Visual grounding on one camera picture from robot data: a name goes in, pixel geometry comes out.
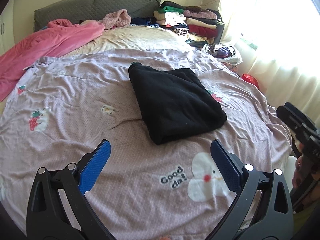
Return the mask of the person's right hand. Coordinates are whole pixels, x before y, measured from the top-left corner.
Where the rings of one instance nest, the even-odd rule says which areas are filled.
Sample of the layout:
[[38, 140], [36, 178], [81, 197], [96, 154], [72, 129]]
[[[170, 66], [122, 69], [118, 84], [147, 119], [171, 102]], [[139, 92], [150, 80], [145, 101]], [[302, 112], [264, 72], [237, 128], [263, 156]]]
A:
[[319, 165], [301, 155], [295, 162], [290, 192], [292, 209], [298, 213], [319, 201]]

